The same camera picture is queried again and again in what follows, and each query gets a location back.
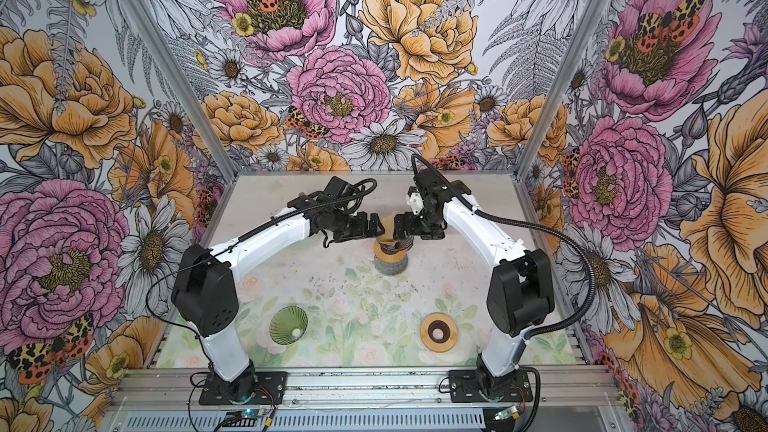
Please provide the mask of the grey glass dripper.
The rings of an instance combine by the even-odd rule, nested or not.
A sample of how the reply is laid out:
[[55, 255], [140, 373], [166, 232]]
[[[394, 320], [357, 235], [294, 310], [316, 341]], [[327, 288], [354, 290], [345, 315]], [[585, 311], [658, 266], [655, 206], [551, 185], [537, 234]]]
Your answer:
[[413, 247], [413, 238], [412, 237], [406, 237], [404, 239], [398, 239], [398, 242], [395, 246], [382, 246], [376, 238], [376, 244], [381, 250], [381, 252], [385, 255], [396, 255], [400, 252], [406, 252], [410, 250]]

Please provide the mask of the green glass dripper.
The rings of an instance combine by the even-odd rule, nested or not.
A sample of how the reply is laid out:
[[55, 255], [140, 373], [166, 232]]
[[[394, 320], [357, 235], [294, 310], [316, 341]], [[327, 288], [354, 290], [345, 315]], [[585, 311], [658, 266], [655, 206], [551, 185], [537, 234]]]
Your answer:
[[269, 324], [269, 335], [276, 344], [288, 346], [303, 337], [308, 324], [307, 313], [301, 307], [286, 306], [272, 317]]

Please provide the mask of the single brown coffee filter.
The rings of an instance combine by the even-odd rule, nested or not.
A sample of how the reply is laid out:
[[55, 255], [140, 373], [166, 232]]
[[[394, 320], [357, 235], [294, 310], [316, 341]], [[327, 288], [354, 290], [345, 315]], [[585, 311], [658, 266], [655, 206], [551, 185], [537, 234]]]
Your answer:
[[390, 214], [381, 219], [384, 233], [377, 238], [377, 241], [382, 245], [395, 246], [398, 240], [394, 237], [395, 233], [395, 215]]

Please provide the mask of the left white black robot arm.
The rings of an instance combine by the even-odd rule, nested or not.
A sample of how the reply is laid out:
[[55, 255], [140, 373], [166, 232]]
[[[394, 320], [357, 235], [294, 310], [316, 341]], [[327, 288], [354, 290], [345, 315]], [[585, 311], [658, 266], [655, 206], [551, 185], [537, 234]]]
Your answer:
[[379, 216], [360, 210], [376, 188], [373, 178], [351, 184], [333, 176], [324, 189], [298, 195], [250, 231], [209, 247], [194, 244], [183, 253], [171, 302], [196, 334], [208, 359], [209, 383], [222, 399], [246, 404], [260, 393], [235, 325], [237, 286], [257, 266], [313, 235], [321, 234], [325, 246], [381, 236]]

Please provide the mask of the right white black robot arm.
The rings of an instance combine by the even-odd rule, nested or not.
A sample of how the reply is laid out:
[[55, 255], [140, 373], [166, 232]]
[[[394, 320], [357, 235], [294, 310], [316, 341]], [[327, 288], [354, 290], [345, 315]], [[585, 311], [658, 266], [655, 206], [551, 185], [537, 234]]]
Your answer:
[[521, 359], [532, 331], [555, 309], [550, 259], [512, 238], [487, 217], [463, 182], [450, 182], [438, 171], [414, 173], [408, 204], [409, 212], [395, 216], [396, 239], [441, 240], [453, 229], [490, 268], [486, 307], [495, 329], [464, 389], [486, 401], [500, 400], [527, 380]]

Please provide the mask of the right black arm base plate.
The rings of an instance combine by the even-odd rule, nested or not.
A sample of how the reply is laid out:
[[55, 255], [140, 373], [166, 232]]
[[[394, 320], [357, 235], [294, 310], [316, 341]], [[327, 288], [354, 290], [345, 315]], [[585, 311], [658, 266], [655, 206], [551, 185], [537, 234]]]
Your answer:
[[523, 371], [492, 376], [485, 369], [449, 371], [453, 403], [529, 403], [534, 399], [529, 375]]

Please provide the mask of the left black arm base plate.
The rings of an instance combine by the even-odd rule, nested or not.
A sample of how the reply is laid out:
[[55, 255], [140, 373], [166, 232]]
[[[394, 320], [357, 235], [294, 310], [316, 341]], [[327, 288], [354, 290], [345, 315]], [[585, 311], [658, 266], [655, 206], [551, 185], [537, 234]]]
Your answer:
[[214, 372], [208, 374], [199, 396], [204, 406], [280, 405], [286, 390], [287, 372], [246, 370], [233, 382]]

